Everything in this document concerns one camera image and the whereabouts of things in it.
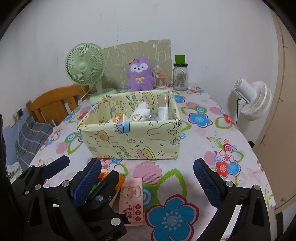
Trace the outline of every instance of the pink wet wipes packet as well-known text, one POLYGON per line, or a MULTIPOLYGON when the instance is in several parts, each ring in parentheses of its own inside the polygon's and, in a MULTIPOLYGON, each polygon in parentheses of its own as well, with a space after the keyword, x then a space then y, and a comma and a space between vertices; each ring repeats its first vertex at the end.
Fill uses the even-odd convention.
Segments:
POLYGON ((141 177, 126 178, 120 191, 118 213, 126 214, 127 226, 143 225, 143 180, 141 177))

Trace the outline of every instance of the star print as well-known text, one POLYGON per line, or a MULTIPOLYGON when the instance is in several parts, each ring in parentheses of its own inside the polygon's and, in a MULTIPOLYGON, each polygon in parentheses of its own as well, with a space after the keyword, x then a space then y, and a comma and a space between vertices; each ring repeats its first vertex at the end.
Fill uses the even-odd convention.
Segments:
POLYGON ((165 154, 165 153, 164 153, 163 151, 159 151, 159 152, 158 152, 158 155, 159 155, 159 156, 163 156, 164 154, 165 154))

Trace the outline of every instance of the fan center cap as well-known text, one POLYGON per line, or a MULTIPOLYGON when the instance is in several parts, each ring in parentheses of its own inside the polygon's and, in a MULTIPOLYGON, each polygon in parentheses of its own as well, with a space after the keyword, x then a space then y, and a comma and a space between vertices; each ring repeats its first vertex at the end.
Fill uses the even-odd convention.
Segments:
POLYGON ((78 65, 78 68, 79 68, 80 71, 86 70, 86 63, 84 61, 80 62, 79 65, 78 65))

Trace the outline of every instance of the storage box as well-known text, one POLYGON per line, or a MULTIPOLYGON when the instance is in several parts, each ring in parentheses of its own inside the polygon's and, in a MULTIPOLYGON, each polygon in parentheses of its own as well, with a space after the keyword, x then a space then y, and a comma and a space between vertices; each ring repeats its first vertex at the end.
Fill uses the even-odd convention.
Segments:
POLYGON ((176 159, 181 118, 171 90, 126 92, 103 97, 79 122, 78 131, 95 157, 176 159), (169 96, 169 120, 106 123, 121 113, 129 117, 144 101, 157 115, 157 98, 162 94, 169 96))

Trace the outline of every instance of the floral tablecloth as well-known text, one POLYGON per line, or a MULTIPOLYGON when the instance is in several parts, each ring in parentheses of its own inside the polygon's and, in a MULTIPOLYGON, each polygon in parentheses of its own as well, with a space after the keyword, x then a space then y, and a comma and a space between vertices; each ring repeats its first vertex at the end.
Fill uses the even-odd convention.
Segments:
MULTIPOLYGON (((127 227, 127 234, 121 240, 198 239, 217 209, 210 205, 193 173, 197 158, 203 158, 224 180, 231 180, 237 186, 260 185, 267 208, 275 206, 258 159, 230 117, 198 86, 174 94, 182 118, 177 160, 101 159, 102 169, 143 178, 144 226, 127 227)), ((93 157, 77 132, 78 121, 91 106, 85 100, 69 114, 33 159, 31 164, 39 166, 62 155, 70 158, 70 165, 46 180, 44 187, 71 180, 93 157)), ((235 220, 231 220, 223 239, 229 237, 234 224, 235 220)))

